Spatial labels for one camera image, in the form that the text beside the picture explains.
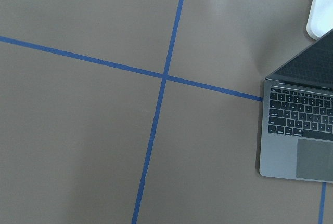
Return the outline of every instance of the white plastic device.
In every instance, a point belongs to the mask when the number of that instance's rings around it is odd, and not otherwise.
[[[313,39],[319,39],[333,29],[333,0],[312,0],[306,30]]]

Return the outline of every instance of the gray surface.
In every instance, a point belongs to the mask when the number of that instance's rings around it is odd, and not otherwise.
[[[311,43],[312,0],[185,0],[170,75],[260,95],[260,80]]]
[[[0,0],[1,35],[162,72],[178,0]]]
[[[162,72],[177,2],[0,0],[0,35]],[[310,4],[185,0],[170,75],[260,95],[311,43]],[[161,80],[0,48],[0,222],[130,223]],[[174,82],[164,97],[139,223],[317,223],[320,183],[257,172],[261,103]]]
[[[320,183],[256,170],[259,109],[168,83],[138,223],[316,223]]]
[[[0,222],[130,223],[160,80],[0,48]]]

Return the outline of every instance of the black keyboard key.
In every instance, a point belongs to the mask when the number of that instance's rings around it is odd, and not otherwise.
[[[303,129],[310,129],[310,122],[303,121]]]
[[[301,97],[300,96],[294,96],[293,97],[293,102],[294,103],[301,103]]]
[[[286,95],[279,93],[278,96],[277,96],[277,99],[279,101],[286,101]]]
[[[327,100],[324,100],[324,107],[330,108],[331,107],[331,102],[327,101]]]
[[[314,98],[309,98],[309,105],[315,106],[316,105],[316,100]]]
[[[292,129],[292,135],[301,137],[302,136],[302,129],[296,129],[296,128]]]
[[[322,116],[322,123],[328,124],[328,117],[327,116]]]
[[[318,124],[318,130],[325,131],[325,124]]]
[[[270,107],[280,109],[281,108],[281,102],[270,100]]]
[[[310,128],[311,128],[312,130],[317,130],[317,128],[318,128],[318,124],[317,124],[317,123],[311,123],[311,124],[310,124]]]
[[[313,122],[313,114],[307,114],[306,115],[306,120],[309,121],[309,122]]]
[[[305,121],[306,120],[306,113],[300,112],[299,115],[298,115],[298,119],[302,120],[302,121]]]
[[[298,112],[296,112],[296,111],[292,111],[291,112],[291,119],[298,119]]]
[[[277,93],[271,93],[270,99],[277,100]]]
[[[283,111],[284,118],[290,118],[290,111]]]
[[[319,107],[317,107],[317,106],[312,107],[312,113],[319,114]]]
[[[289,103],[292,103],[292,95],[286,95],[286,101],[289,102]]]
[[[276,92],[276,93],[280,93],[280,92],[281,92],[280,89],[276,89],[276,88],[271,88],[271,91],[274,91],[274,92]]]
[[[327,132],[332,132],[332,125],[326,124],[326,131]]]
[[[269,124],[286,126],[287,120],[284,119],[284,118],[270,116],[270,118],[269,118]]]
[[[285,130],[282,126],[276,126],[276,133],[278,134],[284,134]]]
[[[316,123],[321,123],[322,122],[322,117],[320,115],[314,115],[314,121]]]
[[[291,135],[292,134],[292,128],[285,127],[285,135]]]
[[[321,115],[326,116],[327,110],[326,110],[326,108],[321,108],[320,112],[321,112]]]
[[[302,128],[302,121],[295,120],[295,127],[296,128]]]
[[[298,111],[298,112],[304,112],[304,105],[302,105],[302,104],[298,104],[298,105],[297,105],[297,111]]]
[[[324,105],[324,102],[323,102],[322,99],[317,99],[316,100],[316,106],[323,107],[323,105]]]
[[[309,103],[309,99],[306,97],[302,97],[302,104],[308,104]]]
[[[276,133],[276,126],[275,125],[269,125],[268,126],[268,132],[269,133]]]
[[[282,110],[270,109],[270,116],[282,117]]]
[[[333,141],[333,134],[321,131],[303,130],[303,137]]]
[[[281,104],[281,109],[289,110],[289,103],[287,103],[287,102],[282,102],[282,104]]]
[[[290,104],[289,104],[289,109],[290,109],[291,111],[295,111],[295,110],[297,109],[297,104],[295,104],[295,103],[290,103]]]
[[[304,107],[304,111],[306,112],[306,113],[312,113],[312,106],[305,106]]]
[[[294,120],[292,120],[292,119],[287,119],[287,126],[288,126],[288,127],[294,127]]]

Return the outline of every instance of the blue painter's tape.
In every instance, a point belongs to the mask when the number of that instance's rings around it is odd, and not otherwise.
[[[166,61],[165,61],[165,66],[164,66],[164,71],[163,71],[163,76],[162,76],[162,81],[161,81],[161,87],[160,87],[158,100],[157,100],[157,104],[156,104],[154,120],[153,120],[152,127],[151,127],[151,132],[150,132],[150,137],[149,137],[149,142],[148,142],[148,147],[147,147],[147,152],[146,152],[146,157],[145,157],[145,162],[144,162],[144,167],[143,167],[143,171],[142,171],[142,175],[141,175],[141,179],[140,179],[140,184],[139,184],[139,189],[138,189],[136,202],[135,202],[135,206],[134,206],[132,224],[136,224],[137,218],[138,218],[138,215],[139,215],[141,200],[142,200],[143,191],[144,191],[144,187],[145,187],[145,183],[146,183],[146,176],[147,176],[147,173],[148,173],[148,167],[149,167],[152,147],[153,147],[153,143],[154,143],[154,140],[155,140],[155,134],[156,134],[156,130],[157,130],[158,120],[159,120],[159,117],[160,117],[165,86],[167,84],[168,72],[169,72],[170,63],[171,63],[173,47],[174,47],[174,44],[175,44],[178,25],[179,25],[179,21],[180,21],[180,18],[181,18],[183,2],[184,2],[184,0],[179,0],[178,1],[178,7],[177,7],[175,21],[174,21],[174,24],[173,24],[172,34],[171,34],[171,38],[170,38],[168,54],[166,56]]]
[[[247,99],[251,99],[251,100],[254,100],[254,101],[262,102],[261,97],[257,97],[257,96],[254,96],[254,95],[251,95],[251,94],[246,94],[246,93],[240,93],[239,91],[229,90],[229,89],[225,89],[225,88],[222,88],[222,87],[217,87],[217,86],[203,84],[203,83],[199,83],[199,82],[195,82],[195,81],[191,81],[191,80],[186,80],[184,78],[168,76],[168,80],[178,82],[178,83],[182,83],[182,84],[186,84],[186,85],[200,87],[200,88],[207,89],[207,90],[214,90],[214,91],[218,91],[220,93],[226,93],[226,94],[234,95],[234,96],[237,96],[237,97],[242,97],[242,98],[247,98]]]
[[[47,46],[32,44],[32,43],[25,42],[25,41],[19,41],[17,39],[13,39],[13,38],[6,38],[3,36],[0,36],[0,41],[5,42],[5,43],[10,43],[13,45],[17,45],[17,46],[23,46],[23,47],[27,47],[27,48],[31,48],[31,49],[35,49],[35,50],[49,52],[51,54],[57,54],[57,55],[66,56],[66,57],[70,57],[70,58],[74,58],[74,59],[80,59],[80,60],[84,60],[84,61],[95,63],[95,64],[106,65],[107,67],[113,67],[113,68],[118,68],[118,69],[125,70],[125,71],[130,71],[130,72],[140,73],[140,74],[148,75],[148,76],[152,76],[152,77],[162,78],[161,73],[151,72],[151,71],[143,70],[140,68],[130,67],[130,66],[124,65],[124,64],[118,64],[118,63],[114,63],[114,62],[110,62],[110,61],[96,59],[96,58],[92,58],[89,56],[75,54],[72,52],[54,49],[54,48],[47,47]]]
[[[322,193],[321,193],[321,204],[320,204],[320,207],[319,207],[318,224],[323,224],[323,220],[324,220],[325,194],[326,194],[326,183],[323,182]]]

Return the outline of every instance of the laptop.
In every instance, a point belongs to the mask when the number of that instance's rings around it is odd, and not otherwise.
[[[266,77],[259,171],[333,182],[333,30]]]

